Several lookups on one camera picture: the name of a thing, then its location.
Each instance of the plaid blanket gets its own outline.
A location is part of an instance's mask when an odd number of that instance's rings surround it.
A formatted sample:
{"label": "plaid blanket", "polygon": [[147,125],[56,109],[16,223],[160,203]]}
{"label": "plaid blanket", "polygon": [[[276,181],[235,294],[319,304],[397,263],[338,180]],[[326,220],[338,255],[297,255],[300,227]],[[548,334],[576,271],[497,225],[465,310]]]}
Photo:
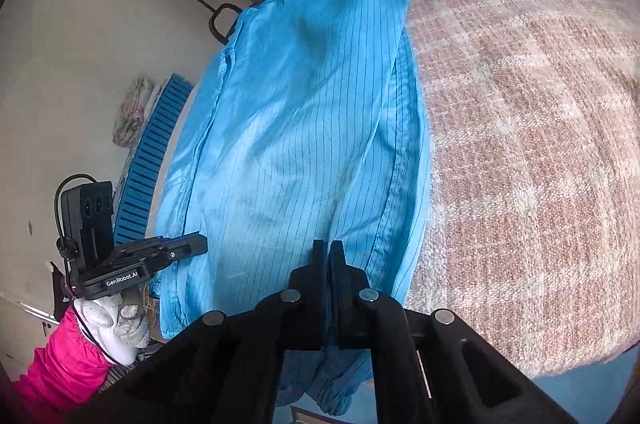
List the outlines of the plaid blanket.
{"label": "plaid blanket", "polygon": [[408,308],[525,374],[640,338],[640,0],[412,0],[433,146]]}

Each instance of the blue garment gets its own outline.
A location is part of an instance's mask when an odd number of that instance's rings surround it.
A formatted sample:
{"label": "blue garment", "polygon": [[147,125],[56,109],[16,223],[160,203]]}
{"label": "blue garment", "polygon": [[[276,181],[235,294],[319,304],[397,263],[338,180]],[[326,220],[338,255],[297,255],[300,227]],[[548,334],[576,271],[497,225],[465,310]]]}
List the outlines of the blue garment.
{"label": "blue garment", "polygon": [[[213,58],[178,140],[156,234],[199,230],[207,254],[159,274],[173,337],[286,288],[315,238],[403,301],[428,200],[428,127],[404,31],[408,0],[267,0]],[[341,414],[368,352],[289,352],[278,404],[307,391]]]}

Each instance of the bed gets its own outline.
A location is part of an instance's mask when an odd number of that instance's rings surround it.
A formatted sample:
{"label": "bed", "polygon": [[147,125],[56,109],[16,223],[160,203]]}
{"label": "bed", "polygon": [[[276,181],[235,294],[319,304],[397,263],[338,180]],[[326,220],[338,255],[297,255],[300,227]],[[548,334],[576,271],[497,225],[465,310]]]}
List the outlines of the bed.
{"label": "bed", "polygon": [[406,306],[451,308],[531,377],[640,338],[639,6],[411,0],[433,161]]}

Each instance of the brown checkered bedspread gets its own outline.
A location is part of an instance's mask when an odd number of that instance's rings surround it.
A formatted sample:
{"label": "brown checkered bedspread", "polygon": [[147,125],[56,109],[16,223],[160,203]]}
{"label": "brown checkered bedspread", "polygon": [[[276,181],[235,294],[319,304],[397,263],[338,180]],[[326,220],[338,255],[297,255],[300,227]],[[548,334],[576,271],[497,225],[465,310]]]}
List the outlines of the brown checkered bedspread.
{"label": "brown checkered bedspread", "polygon": [[412,0],[432,136],[406,306],[530,376],[640,338],[640,0]]}

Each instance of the blue slatted crate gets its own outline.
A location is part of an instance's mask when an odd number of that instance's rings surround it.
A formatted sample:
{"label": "blue slatted crate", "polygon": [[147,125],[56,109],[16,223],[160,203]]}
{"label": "blue slatted crate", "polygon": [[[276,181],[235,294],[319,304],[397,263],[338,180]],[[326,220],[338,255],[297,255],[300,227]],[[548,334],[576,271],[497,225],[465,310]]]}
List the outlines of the blue slatted crate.
{"label": "blue slatted crate", "polygon": [[174,74],[158,99],[129,165],[113,229],[115,245],[145,237],[162,159],[192,90],[189,81]]}

